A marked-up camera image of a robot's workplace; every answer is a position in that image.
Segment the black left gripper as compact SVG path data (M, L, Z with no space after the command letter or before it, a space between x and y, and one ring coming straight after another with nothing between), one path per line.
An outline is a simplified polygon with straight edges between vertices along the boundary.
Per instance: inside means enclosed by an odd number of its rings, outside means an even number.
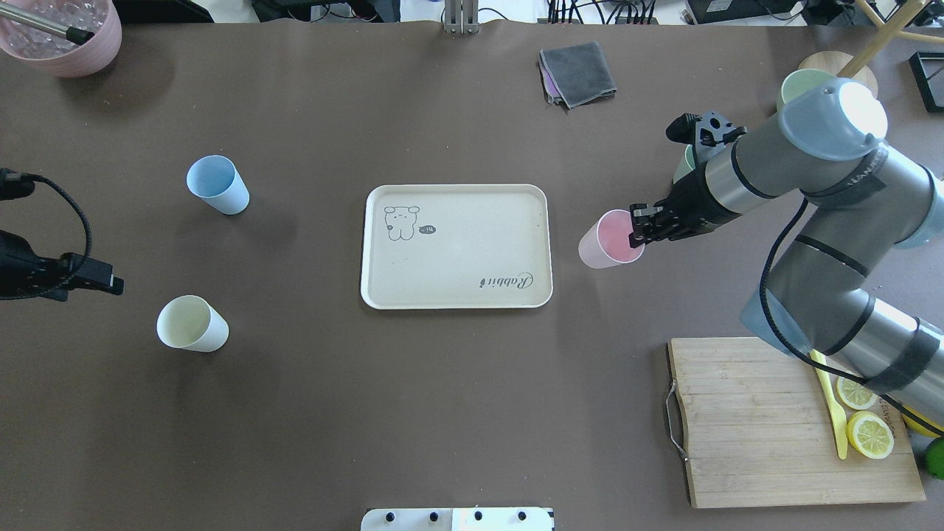
M51 179L38 174L2 169L2 199L26 198L36 184L46 184L61 196L79 218L77 202ZM54 291L65 290L74 279L74 289L102 291L115 296L124 292L124 280L114 275L114 267L91 257L77 254L70 259L40 257L27 240L14 233L2 232L2 299L48 298Z

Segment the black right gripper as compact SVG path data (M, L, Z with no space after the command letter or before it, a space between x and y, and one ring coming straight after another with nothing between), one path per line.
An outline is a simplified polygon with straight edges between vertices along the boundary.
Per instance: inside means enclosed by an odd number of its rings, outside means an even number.
M723 206L710 192L706 165L744 134L745 127L732 124L717 112L687 112L665 128L665 136L671 141L691 145L695 169L672 185L668 197L654 206L646 203L630 205L633 231L628 236L628 244L631 248L639 248L654 240L680 240L704 235L741 216Z

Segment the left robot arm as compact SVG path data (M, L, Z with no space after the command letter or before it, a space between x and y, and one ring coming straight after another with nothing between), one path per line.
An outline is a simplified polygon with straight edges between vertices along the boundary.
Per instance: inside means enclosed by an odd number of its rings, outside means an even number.
M115 296L124 293L125 282L114 275L114 267L91 258L92 233L90 222L77 202L51 179L43 176L1 170L1 199L26 198L36 184L46 184L75 211L84 231L81 253L67 252L58 258L41 257L26 239L14 233L1 232L1 299L25 300L44 298L66 302L75 289L100 291Z

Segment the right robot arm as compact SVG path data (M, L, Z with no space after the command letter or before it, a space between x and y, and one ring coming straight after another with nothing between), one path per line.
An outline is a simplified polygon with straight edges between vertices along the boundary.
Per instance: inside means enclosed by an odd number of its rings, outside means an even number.
M667 198L631 206L631 246L715 231L799 190L809 221L746 306L745 326L778 349L835 355L864 385L942 422L942 332L863 289L890 249L942 233L942 182L890 147L869 88L833 77L748 132L715 112L665 134L692 145L695 168Z

